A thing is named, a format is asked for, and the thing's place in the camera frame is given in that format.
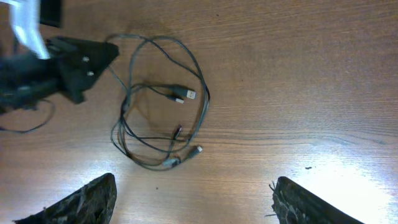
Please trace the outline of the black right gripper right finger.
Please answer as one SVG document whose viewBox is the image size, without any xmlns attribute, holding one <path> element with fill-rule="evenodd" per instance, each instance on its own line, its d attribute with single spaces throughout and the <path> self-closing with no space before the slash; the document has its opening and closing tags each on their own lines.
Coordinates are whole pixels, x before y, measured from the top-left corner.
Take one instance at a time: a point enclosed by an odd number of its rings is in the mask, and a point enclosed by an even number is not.
<svg viewBox="0 0 398 224">
<path fill-rule="evenodd" d="M 269 184 L 280 224 L 362 224 L 285 176 Z"/>
</svg>

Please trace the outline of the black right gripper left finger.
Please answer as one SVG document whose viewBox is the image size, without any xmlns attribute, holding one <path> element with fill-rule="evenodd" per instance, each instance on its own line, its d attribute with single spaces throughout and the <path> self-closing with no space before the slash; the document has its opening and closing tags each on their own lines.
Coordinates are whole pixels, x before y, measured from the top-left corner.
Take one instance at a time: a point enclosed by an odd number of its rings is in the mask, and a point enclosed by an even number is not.
<svg viewBox="0 0 398 224">
<path fill-rule="evenodd" d="M 115 176 L 105 173 L 18 224 L 109 224 L 117 199 Z"/>
</svg>

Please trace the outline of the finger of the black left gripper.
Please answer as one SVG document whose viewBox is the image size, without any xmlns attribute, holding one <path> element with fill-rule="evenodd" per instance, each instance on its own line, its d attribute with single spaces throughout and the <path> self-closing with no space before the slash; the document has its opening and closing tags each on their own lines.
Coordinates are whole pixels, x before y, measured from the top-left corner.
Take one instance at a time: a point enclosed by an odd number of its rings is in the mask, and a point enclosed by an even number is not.
<svg viewBox="0 0 398 224">
<path fill-rule="evenodd" d="M 75 104 L 84 102 L 83 93 L 119 56 L 119 47 L 112 43 L 70 37 L 47 39 L 46 47 L 60 79 L 61 93 Z"/>
</svg>

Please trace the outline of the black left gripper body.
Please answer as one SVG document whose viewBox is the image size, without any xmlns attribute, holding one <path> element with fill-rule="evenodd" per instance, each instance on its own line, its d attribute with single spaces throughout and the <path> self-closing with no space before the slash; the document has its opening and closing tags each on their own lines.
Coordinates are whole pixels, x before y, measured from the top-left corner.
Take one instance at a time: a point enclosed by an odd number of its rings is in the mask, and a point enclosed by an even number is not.
<svg viewBox="0 0 398 224">
<path fill-rule="evenodd" d="M 42 99 L 63 93 L 59 69 L 63 55 L 41 60 L 32 52 L 1 58 L 1 113 L 33 108 Z"/>
</svg>

